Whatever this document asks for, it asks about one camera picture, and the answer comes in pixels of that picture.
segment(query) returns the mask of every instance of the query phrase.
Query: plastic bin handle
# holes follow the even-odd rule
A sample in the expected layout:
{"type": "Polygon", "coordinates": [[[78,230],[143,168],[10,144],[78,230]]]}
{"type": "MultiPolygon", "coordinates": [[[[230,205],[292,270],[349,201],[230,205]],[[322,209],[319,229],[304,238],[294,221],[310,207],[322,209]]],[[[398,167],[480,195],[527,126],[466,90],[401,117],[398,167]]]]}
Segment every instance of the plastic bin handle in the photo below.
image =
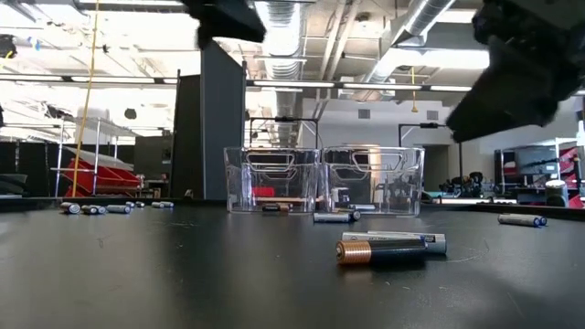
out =
{"type": "Polygon", "coordinates": [[[250,164],[253,171],[259,173],[283,173],[289,171],[294,164],[293,154],[266,154],[266,153],[248,153],[246,154],[246,161],[250,164]],[[257,156],[284,156],[286,157],[286,163],[283,164],[269,164],[269,163],[255,163],[250,160],[251,155],[257,156]]]}
{"type": "Polygon", "coordinates": [[[356,165],[357,170],[359,170],[361,172],[393,172],[400,166],[400,164],[403,163],[403,158],[404,158],[404,154],[395,153],[395,152],[356,151],[356,152],[353,152],[351,154],[351,159],[354,162],[354,165],[356,165]],[[396,166],[394,168],[391,168],[391,167],[386,168],[386,164],[359,164],[357,162],[356,155],[373,155],[373,154],[379,154],[380,156],[381,155],[396,156],[396,157],[398,157],[398,162],[396,163],[396,166]]]}

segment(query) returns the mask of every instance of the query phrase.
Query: clear plastic bin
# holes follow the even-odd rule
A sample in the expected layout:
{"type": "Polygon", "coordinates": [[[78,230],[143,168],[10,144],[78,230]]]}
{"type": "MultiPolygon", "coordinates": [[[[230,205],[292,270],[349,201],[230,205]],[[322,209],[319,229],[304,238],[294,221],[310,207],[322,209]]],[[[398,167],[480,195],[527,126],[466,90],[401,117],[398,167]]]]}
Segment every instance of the clear plastic bin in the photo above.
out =
{"type": "Polygon", "coordinates": [[[417,216],[423,164],[424,150],[419,148],[325,148],[320,174],[325,208],[417,216]]]}
{"type": "Polygon", "coordinates": [[[314,212],[320,151],[227,147],[228,211],[262,211],[278,204],[291,213],[314,212]]]}

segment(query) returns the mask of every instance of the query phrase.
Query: white wall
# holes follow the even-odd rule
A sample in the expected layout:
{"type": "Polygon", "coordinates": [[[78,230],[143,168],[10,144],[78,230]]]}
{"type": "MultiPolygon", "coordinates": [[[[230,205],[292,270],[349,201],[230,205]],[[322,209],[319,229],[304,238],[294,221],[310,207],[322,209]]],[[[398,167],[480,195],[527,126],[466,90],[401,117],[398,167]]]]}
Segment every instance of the white wall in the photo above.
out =
{"type": "MultiPolygon", "coordinates": [[[[578,98],[562,102],[554,122],[544,128],[521,127],[463,143],[463,174],[481,171],[485,177],[493,179],[495,150],[542,142],[555,137],[575,138],[578,130],[575,111],[580,109],[580,102],[578,98]]],[[[449,148],[450,177],[459,174],[457,149],[456,144],[449,148]]]]}
{"type": "MultiPolygon", "coordinates": [[[[315,100],[303,100],[303,116],[310,118],[315,100]]],[[[399,145],[399,123],[427,122],[427,110],[439,111],[437,123],[443,123],[449,108],[442,107],[439,101],[418,101],[418,113],[413,113],[412,102],[396,104],[392,101],[358,103],[356,101],[330,100],[319,122],[319,134],[323,146],[336,146],[344,143],[372,143],[380,146],[399,145]],[[357,118],[358,109],[369,109],[370,119],[357,118]]],[[[422,130],[414,128],[402,141],[403,146],[422,144],[450,144],[451,133],[444,128],[422,130]]],[[[314,147],[314,135],[302,130],[301,146],[314,147]]]]}

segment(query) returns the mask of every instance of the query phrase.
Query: dark pillar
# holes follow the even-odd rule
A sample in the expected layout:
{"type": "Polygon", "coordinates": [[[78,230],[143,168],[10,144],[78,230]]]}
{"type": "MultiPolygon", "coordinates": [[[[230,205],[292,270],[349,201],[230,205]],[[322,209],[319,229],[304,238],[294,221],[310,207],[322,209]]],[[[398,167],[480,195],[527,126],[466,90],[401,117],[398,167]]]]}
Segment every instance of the dark pillar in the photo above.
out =
{"type": "Polygon", "coordinates": [[[225,200],[224,147],[242,146],[246,74],[217,43],[201,54],[201,75],[179,77],[171,196],[225,200]]]}

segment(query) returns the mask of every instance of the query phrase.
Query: black table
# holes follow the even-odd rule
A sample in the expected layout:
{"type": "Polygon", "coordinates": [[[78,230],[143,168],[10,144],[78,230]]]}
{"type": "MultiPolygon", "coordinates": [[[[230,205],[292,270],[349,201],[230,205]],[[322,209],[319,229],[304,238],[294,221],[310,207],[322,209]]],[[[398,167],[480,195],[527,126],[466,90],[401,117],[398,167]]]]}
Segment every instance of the black table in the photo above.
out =
{"type": "Polygon", "coordinates": [[[578,328],[585,223],[426,211],[314,225],[223,207],[0,215],[0,328],[578,328]],[[339,268],[341,232],[445,233],[424,267],[339,268]]]}

